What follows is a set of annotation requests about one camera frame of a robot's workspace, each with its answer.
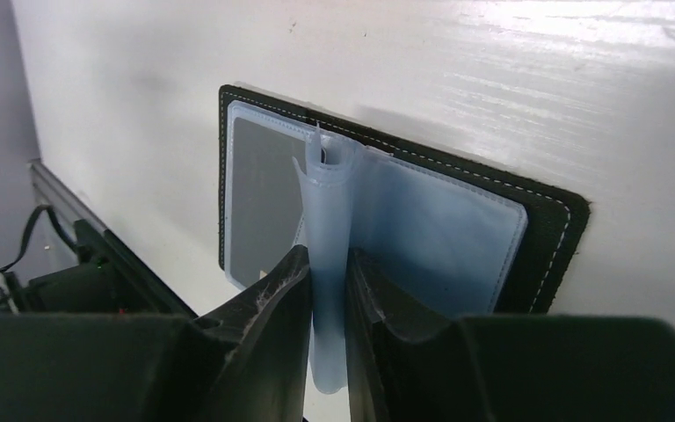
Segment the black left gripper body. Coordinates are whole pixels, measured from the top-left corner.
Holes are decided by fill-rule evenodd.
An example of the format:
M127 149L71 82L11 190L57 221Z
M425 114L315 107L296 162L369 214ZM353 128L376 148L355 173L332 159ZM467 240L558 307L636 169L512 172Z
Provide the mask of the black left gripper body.
M184 303L109 229L75 222L78 263L21 286L4 275L0 313L171 314L195 318Z

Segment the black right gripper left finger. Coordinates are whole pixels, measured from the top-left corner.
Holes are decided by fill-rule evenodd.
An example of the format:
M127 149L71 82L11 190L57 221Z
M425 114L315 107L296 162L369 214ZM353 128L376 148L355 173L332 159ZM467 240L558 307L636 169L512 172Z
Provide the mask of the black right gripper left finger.
M308 252L196 319L0 314L0 421L299 421Z

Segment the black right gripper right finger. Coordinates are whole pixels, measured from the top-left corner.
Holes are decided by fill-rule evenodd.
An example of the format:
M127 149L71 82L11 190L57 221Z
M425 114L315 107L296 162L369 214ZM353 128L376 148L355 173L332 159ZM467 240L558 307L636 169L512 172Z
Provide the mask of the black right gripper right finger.
M675 421L675 328L655 318L448 318L349 252L354 421Z

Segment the black leather card holder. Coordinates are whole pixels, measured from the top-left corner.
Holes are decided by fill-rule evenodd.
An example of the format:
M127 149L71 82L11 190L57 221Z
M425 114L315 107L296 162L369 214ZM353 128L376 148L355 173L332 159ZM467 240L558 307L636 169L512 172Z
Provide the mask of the black leather card holder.
M315 275L309 366L316 389L345 388L344 291L351 248L447 317L544 313L586 228L581 195L234 85L219 90L219 263L229 281L233 126L302 135L293 160L296 245Z

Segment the black credit card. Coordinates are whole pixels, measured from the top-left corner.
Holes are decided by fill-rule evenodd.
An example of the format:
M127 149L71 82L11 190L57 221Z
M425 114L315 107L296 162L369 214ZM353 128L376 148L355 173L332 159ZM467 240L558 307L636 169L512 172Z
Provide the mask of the black credit card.
M233 126L230 275L248 287L293 247L301 190L293 160L304 164L302 135L286 135L249 120Z

